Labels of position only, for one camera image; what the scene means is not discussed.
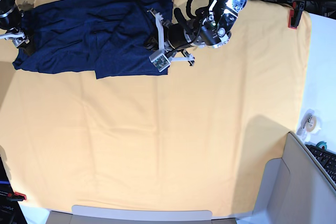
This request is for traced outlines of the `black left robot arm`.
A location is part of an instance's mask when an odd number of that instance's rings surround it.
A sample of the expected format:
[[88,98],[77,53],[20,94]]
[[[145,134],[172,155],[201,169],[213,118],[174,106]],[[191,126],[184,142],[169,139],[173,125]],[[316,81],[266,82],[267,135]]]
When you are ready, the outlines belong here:
[[185,14],[180,8],[174,9],[175,24],[156,10],[148,10],[155,18],[157,31],[144,46],[152,51],[149,60],[159,72],[174,61],[187,61],[193,66],[195,58],[187,51],[189,48],[219,48],[227,44],[238,13],[247,3],[247,0],[209,0],[192,14],[192,1],[187,1]]

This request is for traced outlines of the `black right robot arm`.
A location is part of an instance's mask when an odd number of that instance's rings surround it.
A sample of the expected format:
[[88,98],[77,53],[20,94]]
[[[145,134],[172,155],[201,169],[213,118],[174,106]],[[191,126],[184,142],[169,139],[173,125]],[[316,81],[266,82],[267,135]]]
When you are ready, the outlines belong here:
[[17,49],[21,49],[27,55],[35,52],[33,36],[22,28],[24,12],[16,5],[16,0],[1,0],[1,39],[11,40]]

